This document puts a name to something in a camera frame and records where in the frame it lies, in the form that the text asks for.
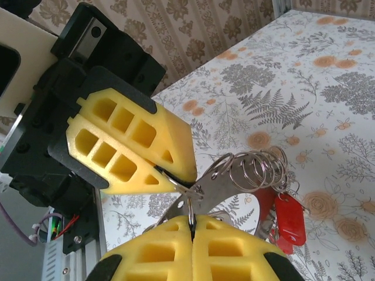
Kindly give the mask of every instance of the yellow foam gripper pad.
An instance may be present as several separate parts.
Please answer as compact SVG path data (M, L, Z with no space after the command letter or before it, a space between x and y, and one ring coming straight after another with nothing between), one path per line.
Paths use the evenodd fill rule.
M198 215L192 242L186 216L118 246L102 260L122 257L111 281L279 281L264 257L271 245L215 218Z
M77 101L68 120L69 154L109 182L109 194L175 191L159 166L181 181L197 171L190 126L161 105L152 114L111 88Z

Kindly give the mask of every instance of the table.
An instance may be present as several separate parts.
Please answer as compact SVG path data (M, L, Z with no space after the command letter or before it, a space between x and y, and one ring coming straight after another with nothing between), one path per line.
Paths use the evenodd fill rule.
M308 241L306 280L374 280L375 22L289 11L155 100L191 124L198 171L226 152L282 147ZM155 223L177 194L101 198L107 248ZM251 232L249 194L222 203Z

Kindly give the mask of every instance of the wire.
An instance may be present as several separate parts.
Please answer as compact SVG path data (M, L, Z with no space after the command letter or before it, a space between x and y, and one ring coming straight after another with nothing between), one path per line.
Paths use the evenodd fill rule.
M80 218L79 215L74 215L70 222L65 226L65 228L55 237L54 240L58 239L61 235L63 235L78 219Z
M27 244L29 244L30 246L34 247L36 246L36 244L38 243L38 240L37 239L34 239L33 235L29 237L27 237L21 229L19 229L19 227L15 224L15 222L12 220L12 218L9 216L9 214L6 212L6 209L4 208L4 206L1 204L0 202L0 213L3 214L5 220L9 223L9 225L13 228L13 230L16 232L16 234L23 240L25 241ZM58 214L58 213L51 213L51 214L48 214L48 215L45 215L42 220L39 222L39 224L43 223L44 220L50 218L50 217L60 217L62 218L62 215L61 214ZM35 234L37 234L38 232L38 229L40 227L37 227L37 229L35 229Z

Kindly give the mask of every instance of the red key tag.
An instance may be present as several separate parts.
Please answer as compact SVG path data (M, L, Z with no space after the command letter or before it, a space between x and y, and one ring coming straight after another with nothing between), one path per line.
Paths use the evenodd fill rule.
M284 237L279 236L277 241L275 242L273 237L275 237L275 230L271 229L272 235L268 237L270 239L270 242L273 244L276 244L277 247L280 248L285 254L292 255L293 254L293 244L290 244L287 240L284 239Z
M279 194L275 208L280 236L293 245L302 246L306 242L302 205L289 194Z

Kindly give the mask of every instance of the patterned table surface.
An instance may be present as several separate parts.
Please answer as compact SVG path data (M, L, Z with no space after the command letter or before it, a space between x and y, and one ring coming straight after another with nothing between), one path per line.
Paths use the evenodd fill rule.
M202 173L226 152L285 149L311 209L289 258L306 280L375 280L375 22L290 11L155 100L191 124ZM108 250L155 223L177 194L102 195ZM240 194L218 208L253 231Z

